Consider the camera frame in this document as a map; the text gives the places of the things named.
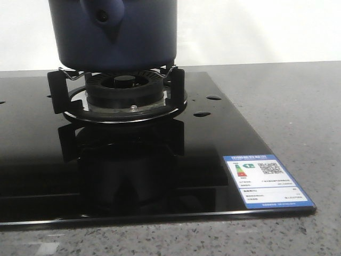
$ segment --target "gas stove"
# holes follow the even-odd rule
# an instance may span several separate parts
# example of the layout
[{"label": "gas stove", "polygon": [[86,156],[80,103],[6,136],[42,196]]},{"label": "gas stove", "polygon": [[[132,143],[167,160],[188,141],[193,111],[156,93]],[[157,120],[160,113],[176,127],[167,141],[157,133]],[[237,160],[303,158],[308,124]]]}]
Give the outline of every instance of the gas stove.
[{"label": "gas stove", "polygon": [[[122,76],[90,78],[94,86],[115,77],[124,80],[118,82],[123,87],[136,82],[132,74]],[[67,104],[56,111],[58,103],[52,104],[48,89],[52,77],[1,78],[0,229],[286,217],[315,211],[207,73],[186,73],[186,97],[182,94],[170,104],[176,111],[164,109],[164,95],[170,94],[166,88],[158,92],[164,111],[157,118],[147,114],[129,122],[117,118],[120,111],[105,113],[114,119],[103,119],[98,108],[107,106],[85,106],[82,79],[58,81],[67,86],[62,92]],[[75,110],[79,100],[86,113]],[[127,103],[119,108],[132,116],[145,113],[130,102],[119,103]],[[94,112],[100,119],[93,115],[92,121],[100,122],[84,117]],[[279,197],[290,196],[263,200],[270,192],[252,185],[257,179],[252,171],[261,170],[265,177],[286,175],[265,183],[276,183]],[[285,189],[298,190],[293,196]]]}]

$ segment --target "gray speckled countertop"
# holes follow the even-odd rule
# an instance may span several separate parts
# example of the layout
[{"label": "gray speckled countertop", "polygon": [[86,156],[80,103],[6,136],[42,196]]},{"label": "gray speckled countertop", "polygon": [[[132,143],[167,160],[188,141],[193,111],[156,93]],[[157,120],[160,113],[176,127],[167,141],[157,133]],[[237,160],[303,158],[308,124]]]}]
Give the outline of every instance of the gray speckled countertop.
[{"label": "gray speckled countertop", "polygon": [[[312,198],[316,214],[2,232],[1,256],[341,255],[341,62],[185,70],[210,74]],[[12,75],[0,72],[0,76]]]}]

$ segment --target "black pot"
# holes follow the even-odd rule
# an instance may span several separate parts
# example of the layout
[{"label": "black pot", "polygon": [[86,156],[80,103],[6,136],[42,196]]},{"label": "black pot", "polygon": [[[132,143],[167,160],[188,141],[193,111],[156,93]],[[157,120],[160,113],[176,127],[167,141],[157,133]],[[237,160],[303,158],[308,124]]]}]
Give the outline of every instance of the black pot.
[{"label": "black pot", "polygon": [[49,0],[61,62],[91,72],[161,67],[176,57],[177,0]]}]

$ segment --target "black glass cooktop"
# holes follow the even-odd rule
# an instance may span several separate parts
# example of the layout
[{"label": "black glass cooktop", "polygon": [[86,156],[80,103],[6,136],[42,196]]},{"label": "black glass cooktop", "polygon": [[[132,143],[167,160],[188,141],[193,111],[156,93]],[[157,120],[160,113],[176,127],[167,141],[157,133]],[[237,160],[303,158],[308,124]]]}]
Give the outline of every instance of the black glass cooktop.
[{"label": "black glass cooktop", "polygon": [[2,229],[315,210],[246,208],[223,156],[272,153],[206,73],[186,74],[188,106],[174,118],[87,127],[53,113],[46,77],[0,81]]}]

